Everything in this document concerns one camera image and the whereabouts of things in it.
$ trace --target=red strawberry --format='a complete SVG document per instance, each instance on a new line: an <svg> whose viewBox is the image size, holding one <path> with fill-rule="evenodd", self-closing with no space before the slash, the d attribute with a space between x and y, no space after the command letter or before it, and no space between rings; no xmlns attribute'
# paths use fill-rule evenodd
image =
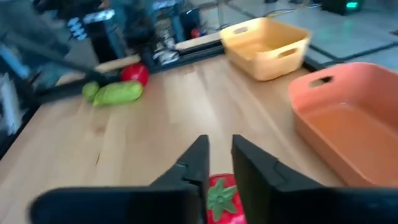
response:
<svg viewBox="0 0 398 224"><path fill-rule="evenodd" d="M207 219L208 224L246 224L233 174L210 176Z"/></svg>

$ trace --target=wooden tabletop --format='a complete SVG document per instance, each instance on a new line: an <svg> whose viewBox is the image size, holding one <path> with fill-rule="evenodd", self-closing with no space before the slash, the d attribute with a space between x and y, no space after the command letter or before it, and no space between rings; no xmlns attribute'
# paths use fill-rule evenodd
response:
<svg viewBox="0 0 398 224"><path fill-rule="evenodd" d="M255 82L224 55L150 78L134 103L94 108L77 96L43 105L0 161L0 223L27 223L38 194L65 186L148 185L200 135L211 173L232 172L241 134L325 185L339 178L294 131L287 87L300 69Z"/></svg>

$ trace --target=red tomato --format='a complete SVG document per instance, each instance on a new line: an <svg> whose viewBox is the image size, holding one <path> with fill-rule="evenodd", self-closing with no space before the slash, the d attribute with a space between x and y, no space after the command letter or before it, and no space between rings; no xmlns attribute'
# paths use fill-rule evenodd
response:
<svg viewBox="0 0 398 224"><path fill-rule="evenodd" d="M246 224L233 174L210 176L207 202L208 224Z"/></svg>
<svg viewBox="0 0 398 224"><path fill-rule="evenodd" d="M121 74L121 80L127 81L139 81L142 86L145 86L149 79L149 72L145 65L141 63L135 63L126 66Z"/></svg>
<svg viewBox="0 0 398 224"><path fill-rule="evenodd" d="M193 30L191 31L191 37L192 37L193 39L194 39L194 38L200 37L200 29L197 29L197 28L193 29Z"/></svg>

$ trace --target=wooden plank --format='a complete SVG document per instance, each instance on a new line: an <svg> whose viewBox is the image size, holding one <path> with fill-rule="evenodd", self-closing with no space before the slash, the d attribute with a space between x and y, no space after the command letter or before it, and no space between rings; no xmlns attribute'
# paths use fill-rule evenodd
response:
<svg viewBox="0 0 398 224"><path fill-rule="evenodd" d="M191 40L186 40L184 42L177 43L175 48L179 50L188 49L190 47L194 47L196 45L201 45L205 43L209 43L215 40L220 40L220 33L216 32L214 34L209 34L203 37L198 37Z"/></svg>
<svg viewBox="0 0 398 224"><path fill-rule="evenodd" d="M137 63L141 60L140 56L138 55L131 55L125 58L117 59L117 60L112 60L110 62L105 62L97 67L95 67L95 70L97 72L105 73L105 72L110 72L112 70L116 70L119 68L124 68L127 65L131 65L134 63Z"/></svg>

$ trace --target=black equipment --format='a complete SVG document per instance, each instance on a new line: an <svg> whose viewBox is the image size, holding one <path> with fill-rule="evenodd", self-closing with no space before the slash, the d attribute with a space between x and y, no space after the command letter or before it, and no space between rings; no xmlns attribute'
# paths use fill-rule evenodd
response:
<svg viewBox="0 0 398 224"><path fill-rule="evenodd" d="M200 10L199 8L193 8L185 12L180 13L180 21L183 28L185 38L187 40L192 39L191 31L193 29L200 29Z"/></svg>
<svg viewBox="0 0 398 224"><path fill-rule="evenodd" d="M397 189L325 187L233 136L233 166L253 223L397 223ZM206 223L209 142L200 136L147 187L52 190L30 208L33 224Z"/></svg>
<svg viewBox="0 0 398 224"><path fill-rule="evenodd" d="M321 0L322 9L347 16L362 9L364 0Z"/></svg>
<svg viewBox="0 0 398 224"><path fill-rule="evenodd" d="M34 0L39 13L56 11L56 17L67 22L74 39L91 38L99 63L126 57L123 40L118 36L112 18L113 9L100 9L101 0Z"/></svg>

